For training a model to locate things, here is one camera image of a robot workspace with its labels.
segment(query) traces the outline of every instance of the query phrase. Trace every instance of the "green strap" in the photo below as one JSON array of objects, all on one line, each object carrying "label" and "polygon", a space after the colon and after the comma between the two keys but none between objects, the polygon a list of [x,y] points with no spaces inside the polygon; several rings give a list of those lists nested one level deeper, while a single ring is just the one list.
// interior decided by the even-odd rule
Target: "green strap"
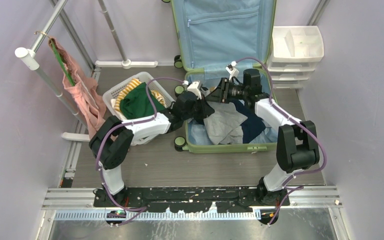
[{"label": "green strap", "polygon": [[74,87],[74,85],[76,84],[74,83],[72,76],[67,72],[67,69],[64,67],[63,60],[61,59],[61,55],[57,51],[57,48],[55,47],[54,41],[51,40],[50,44],[52,45],[53,54],[55,54],[56,60],[58,60],[58,63],[61,66],[62,71],[64,71],[64,74],[67,76],[68,80],[70,81],[70,84]]}]

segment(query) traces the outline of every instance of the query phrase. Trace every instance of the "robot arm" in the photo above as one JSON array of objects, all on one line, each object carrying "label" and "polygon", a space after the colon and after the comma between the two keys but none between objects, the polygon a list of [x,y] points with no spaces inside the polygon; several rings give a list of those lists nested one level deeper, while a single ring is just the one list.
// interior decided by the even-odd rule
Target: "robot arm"
[{"label": "robot arm", "polygon": [[[114,198],[124,197],[125,184],[122,179],[121,163],[124,161],[132,142],[138,142],[149,136],[170,133],[180,128],[183,122],[190,118],[204,119],[214,113],[207,101],[228,103],[229,99],[242,99],[245,105],[255,114],[264,119],[274,130],[277,130],[278,142],[276,150],[277,164],[271,172],[264,176],[257,186],[262,199],[265,196],[276,196],[283,191],[283,183],[291,175],[308,169],[319,162],[319,148],[317,143],[305,132],[296,126],[291,119],[301,123],[314,135],[316,127],[311,121],[302,122],[291,115],[284,117],[273,106],[276,103],[269,102],[269,95],[262,92],[260,73],[256,69],[244,71],[243,84],[236,85],[233,78],[238,75],[235,62],[226,67],[230,73],[229,78],[222,78],[220,85],[210,95],[204,96],[199,81],[191,83],[187,91],[177,97],[170,109],[157,113],[156,118],[137,124],[142,119],[124,121],[126,124],[112,133],[117,138],[113,141],[108,138],[104,143],[99,166],[106,183],[106,187]],[[105,121],[96,135],[90,140],[89,147],[95,157],[98,154],[101,143],[108,131],[119,126],[121,121],[111,116]]]}]

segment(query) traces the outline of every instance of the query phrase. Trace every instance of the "gray floor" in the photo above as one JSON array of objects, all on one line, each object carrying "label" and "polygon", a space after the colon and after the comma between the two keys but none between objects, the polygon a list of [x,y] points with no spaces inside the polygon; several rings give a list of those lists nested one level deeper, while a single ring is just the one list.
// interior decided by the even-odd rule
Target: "gray floor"
[{"label": "gray floor", "polygon": [[[156,68],[103,68],[99,77],[98,93],[103,94],[121,81],[141,72],[154,78],[172,77],[184,79],[185,71],[171,66]],[[174,96],[173,81],[159,82]],[[304,119],[297,92],[277,89],[277,101],[286,111]],[[276,164],[276,151],[241,153],[194,154],[174,149],[174,138],[184,136],[184,128],[176,132],[159,135],[146,145],[130,148],[122,163],[122,175],[129,187],[184,187],[184,186],[255,186]],[[83,144],[76,167],[73,188],[95,188],[101,186],[95,171],[94,156],[87,144]],[[321,173],[300,175],[291,185],[322,185]]]}]

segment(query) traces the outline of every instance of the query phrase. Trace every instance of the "metal pole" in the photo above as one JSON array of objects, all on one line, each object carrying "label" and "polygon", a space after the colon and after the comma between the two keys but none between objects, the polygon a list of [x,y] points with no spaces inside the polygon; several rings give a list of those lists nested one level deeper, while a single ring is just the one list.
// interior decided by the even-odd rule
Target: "metal pole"
[{"label": "metal pole", "polygon": [[117,44],[118,51],[120,52],[121,58],[123,61],[127,61],[128,58],[123,50],[122,44],[120,43],[119,36],[117,35],[116,30],[114,29],[113,21],[111,21],[110,15],[108,14],[107,7],[105,7],[104,0],[98,0],[102,13],[105,16],[105,20],[108,23],[109,30],[111,30],[112,37],[114,38],[115,44]]},{"label": "metal pole", "polygon": [[[58,0],[49,0],[49,1],[53,7],[55,7],[55,5],[59,2]],[[80,40],[80,37],[77,34],[77,31],[75,30],[72,22],[70,21],[68,15],[67,15],[66,11],[64,11],[64,9],[61,10],[59,17],[61,19],[62,24],[67,29],[67,32],[70,35],[71,39],[73,40],[74,45],[77,47],[78,51],[80,52],[81,56],[83,57],[84,61],[86,62],[87,66],[93,71],[95,68],[94,62],[92,61],[92,58],[89,56],[88,51],[86,50],[85,46],[83,45],[82,41]]]},{"label": "metal pole", "polygon": [[70,112],[86,127],[88,126],[86,124],[85,117],[79,113],[79,109],[77,106],[74,105],[72,101],[70,101],[64,93],[58,89],[57,86],[55,86],[54,82],[52,82],[51,78],[42,70],[41,67],[38,67],[36,70],[34,70],[37,75],[39,75],[43,81],[48,85],[50,89],[52,89],[55,96],[70,110]]},{"label": "metal pole", "polygon": [[310,20],[308,21],[308,26],[315,26],[319,22],[320,17],[322,16],[323,12],[325,11],[325,8],[328,6],[329,2],[331,0],[320,0],[315,7]]},{"label": "metal pole", "polygon": [[[50,16],[49,21],[47,21],[45,27],[43,27],[42,32],[44,32],[46,34],[49,32],[49,30],[51,29],[52,25],[54,25],[55,20],[57,20],[58,15],[60,15],[61,10],[63,10],[66,3],[67,3],[67,0],[59,0],[58,1],[58,3],[53,8],[53,13]],[[34,43],[30,49],[36,53],[38,51],[39,47],[41,46],[42,42],[44,41],[44,39],[45,39],[45,35],[39,34],[36,38],[36,41],[34,41]]]}]

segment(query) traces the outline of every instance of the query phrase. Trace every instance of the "green cloth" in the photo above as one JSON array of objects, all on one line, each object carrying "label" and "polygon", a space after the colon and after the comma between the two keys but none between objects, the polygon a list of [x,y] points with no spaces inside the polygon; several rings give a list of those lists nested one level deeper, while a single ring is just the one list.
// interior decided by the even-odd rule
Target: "green cloth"
[{"label": "green cloth", "polygon": [[[120,110],[127,119],[138,119],[154,114],[154,109],[147,96],[146,86],[147,84],[145,82],[141,83],[139,86],[133,88],[120,102]],[[157,112],[164,110],[165,107],[158,102],[149,89],[148,91]]]}]

